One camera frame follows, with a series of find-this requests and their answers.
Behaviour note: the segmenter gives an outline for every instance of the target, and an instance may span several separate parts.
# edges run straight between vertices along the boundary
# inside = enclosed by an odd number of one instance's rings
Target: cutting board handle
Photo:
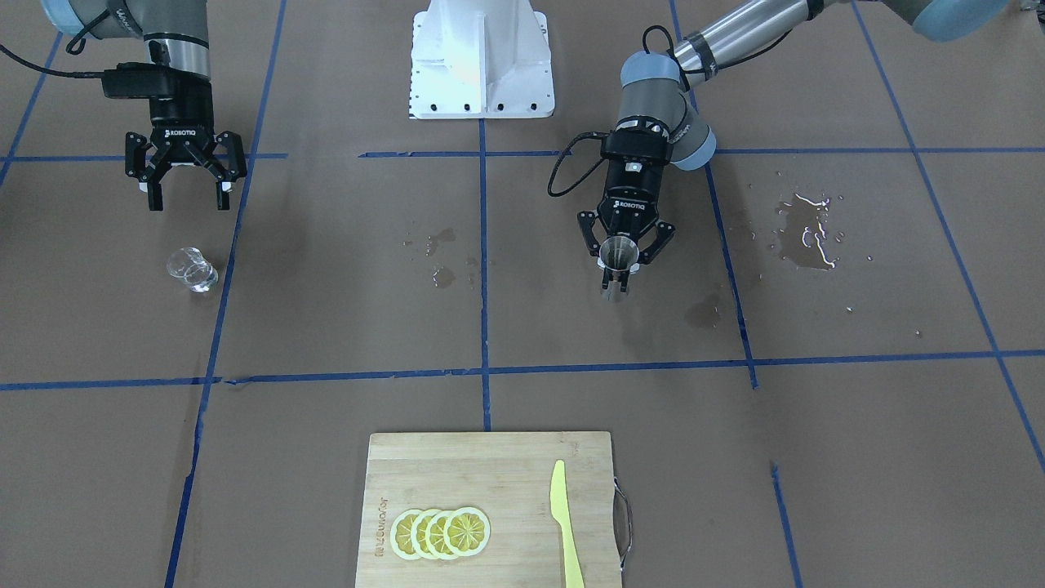
[[[617,524],[618,514],[621,513],[621,511],[618,511],[617,509],[618,498],[621,499],[620,501],[624,505],[624,525],[628,534],[628,542],[623,546],[621,545],[620,537],[617,535],[617,530],[621,527],[621,525]],[[635,533],[631,527],[631,502],[628,500],[628,495],[624,494],[624,490],[621,489],[621,483],[617,479],[617,476],[613,476],[613,538],[617,539],[617,552],[621,556],[621,573],[623,574],[624,562],[628,559],[628,554],[631,552],[631,546],[634,544]]]

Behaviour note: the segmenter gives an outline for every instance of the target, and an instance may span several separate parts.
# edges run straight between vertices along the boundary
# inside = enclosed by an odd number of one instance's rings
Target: yellow knife
[[[574,528],[570,524],[570,501],[566,498],[566,465],[562,460],[552,470],[552,518],[562,528],[562,559],[565,562],[566,588],[584,588],[581,563],[574,545]]]

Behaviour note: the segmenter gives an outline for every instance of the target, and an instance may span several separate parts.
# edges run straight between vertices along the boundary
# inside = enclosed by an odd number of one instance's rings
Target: sliced lemon
[[[415,554],[425,560],[438,559],[424,548],[424,540],[428,531],[428,523],[432,522],[432,517],[435,517],[439,513],[442,513],[442,510],[428,509],[427,511],[422,511],[418,513],[417,517],[414,518],[414,522],[410,524],[410,545],[414,548]]]
[[[446,528],[446,522],[452,514],[454,511],[441,511],[438,515],[432,517],[427,528],[424,530],[424,541],[420,542],[421,547],[438,560],[449,561],[458,559],[458,556],[454,555],[454,551],[450,551],[443,539],[443,530]]]
[[[455,556],[467,558],[482,551],[490,541],[490,519],[473,507],[450,513],[443,527],[443,542]]]
[[[419,509],[403,511],[392,523],[392,551],[404,560],[420,560],[421,556],[414,550],[414,544],[410,541],[410,530],[414,524],[414,519],[421,514]]]

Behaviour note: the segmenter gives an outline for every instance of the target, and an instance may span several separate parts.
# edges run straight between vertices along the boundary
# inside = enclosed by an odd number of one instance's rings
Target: clear glass
[[[217,269],[195,246],[175,251],[167,259],[167,273],[193,291],[207,291],[217,283]]]

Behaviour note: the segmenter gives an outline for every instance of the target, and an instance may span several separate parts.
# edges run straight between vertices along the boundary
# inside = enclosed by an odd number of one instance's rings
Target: cutting board
[[[565,462],[584,586],[621,588],[607,432],[371,436],[355,588],[564,588],[562,538],[549,499],[557,460]],[[407,561],[392,551],[392,522],[403,511],[462,507],[490,519],[479,555]]]

